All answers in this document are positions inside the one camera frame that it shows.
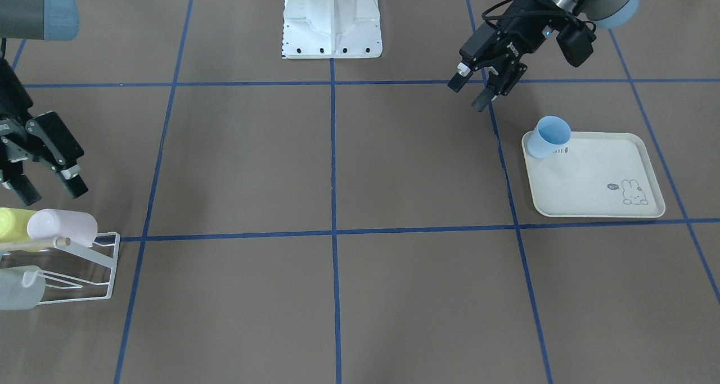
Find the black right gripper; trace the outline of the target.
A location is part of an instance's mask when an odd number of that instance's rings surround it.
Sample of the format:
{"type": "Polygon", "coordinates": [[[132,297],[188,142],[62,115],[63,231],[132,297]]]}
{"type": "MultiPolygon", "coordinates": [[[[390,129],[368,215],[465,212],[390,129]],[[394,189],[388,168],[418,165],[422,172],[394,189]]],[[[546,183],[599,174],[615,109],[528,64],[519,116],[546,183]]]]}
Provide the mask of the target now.
{"type": "Polygon", "coordinates": [[[39,162],[56,173],[71,198],[88,192],[80,176],[78,160],[84,151],[64,121],[54,111],[36,117],[29,114],[33,100],[6,59],[2,59],[2,183],[23,206],[42,199],[23,175],[21,163],[39,162]]]}

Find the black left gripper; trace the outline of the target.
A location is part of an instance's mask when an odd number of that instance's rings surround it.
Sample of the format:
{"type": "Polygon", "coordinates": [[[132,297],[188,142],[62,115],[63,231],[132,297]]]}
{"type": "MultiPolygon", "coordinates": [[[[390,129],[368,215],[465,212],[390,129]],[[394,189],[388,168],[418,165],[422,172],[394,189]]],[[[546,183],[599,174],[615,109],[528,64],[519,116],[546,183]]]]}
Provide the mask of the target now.
{"type": "Polygon", "coordinates": [[[471,107],[483,112],[498,95],[506,96],[527,69],[520,59],[535,53],[545,42],[543,32],[553,29],[563,10],[551,0],[504,0],[483,12],[483,23],[461,46],[461,62],[447,83],[455,93],[473,73],[489,70],[488,82],[471,107]]]}

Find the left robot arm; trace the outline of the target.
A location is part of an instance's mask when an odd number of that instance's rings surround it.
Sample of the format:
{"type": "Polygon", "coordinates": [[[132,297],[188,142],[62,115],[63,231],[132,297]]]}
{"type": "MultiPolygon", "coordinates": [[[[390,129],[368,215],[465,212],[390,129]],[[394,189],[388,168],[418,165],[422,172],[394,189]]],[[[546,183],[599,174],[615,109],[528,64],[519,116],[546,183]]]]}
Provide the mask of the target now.
{"type": "Polygon", "coordinates": [[[596,30],[612,29],[635,15],[640,0],[504,0],[481,16],[483,23],[461,46],[461,61],[448,82],[460,92],[476,72],[488,70],[483,91],[472,105],[484,110],[507,96],[527,71],[522,57],[535,53],[553,34],[566,61],[577,68],[593,53],[596,30]]]}

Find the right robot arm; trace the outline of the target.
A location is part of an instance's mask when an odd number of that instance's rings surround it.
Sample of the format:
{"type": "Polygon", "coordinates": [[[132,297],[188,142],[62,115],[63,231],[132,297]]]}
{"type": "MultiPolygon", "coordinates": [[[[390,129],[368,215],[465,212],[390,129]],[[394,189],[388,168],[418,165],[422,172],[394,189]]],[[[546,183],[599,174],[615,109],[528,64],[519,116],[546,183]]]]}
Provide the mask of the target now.
{"type": "MultiPolygon", "coordinates": [[[[1,0],[2,50],[10,39],[70,41],[79,33],[79,10],[75,0],[1,0]]],[[[24,161],[43,164],[56,174],[72,198],[87,193],[80,176],[79,142],[54,111],[30,114],[33,100],[8,59],[1,59],[1,177],[21,204],[41,199],[25,175],[24,161]]]]}

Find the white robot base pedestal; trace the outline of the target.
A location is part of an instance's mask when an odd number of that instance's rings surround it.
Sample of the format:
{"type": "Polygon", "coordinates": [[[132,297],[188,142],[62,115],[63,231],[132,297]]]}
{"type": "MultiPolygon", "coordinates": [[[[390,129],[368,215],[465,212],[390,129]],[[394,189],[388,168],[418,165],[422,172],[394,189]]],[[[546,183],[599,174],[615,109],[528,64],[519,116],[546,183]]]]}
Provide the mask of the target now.
{"type": "Polygon", "coordinates": [[[284,59],[378,58],[379,0],[283,0],[284,59]]]}

